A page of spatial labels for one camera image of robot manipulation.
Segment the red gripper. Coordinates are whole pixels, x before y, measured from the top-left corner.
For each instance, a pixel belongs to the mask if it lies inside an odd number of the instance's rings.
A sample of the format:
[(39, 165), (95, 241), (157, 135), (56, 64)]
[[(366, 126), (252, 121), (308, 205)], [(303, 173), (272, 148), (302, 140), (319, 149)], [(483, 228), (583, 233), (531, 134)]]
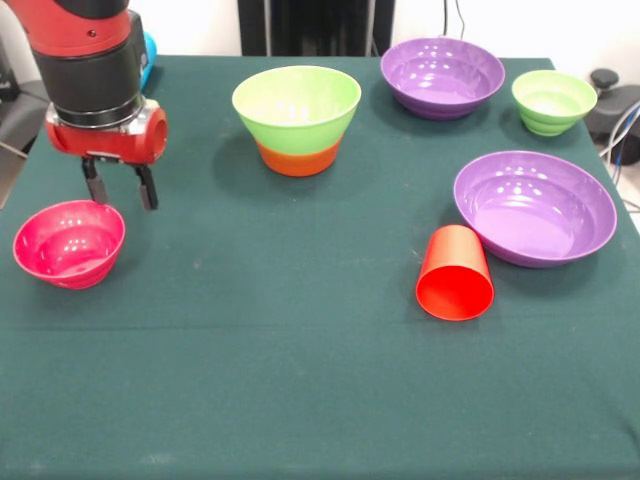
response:
[(81, 156), (81, 168), (91, 199), (99, 204), (108, 202), (105, 185), (95, 166), (95, 158), (115, 159), (132, 164), (139, 180), (139, 194), (146, 210), (159, 206), (152, 171), (164, 153), (168, 139), (166, 112), (157, 101), (145, 99), (136, 117), (108, 129), (83, 129), (64, 124), (50, 105), (45, 115), (45, 128), (52, 145), (62, 153)]

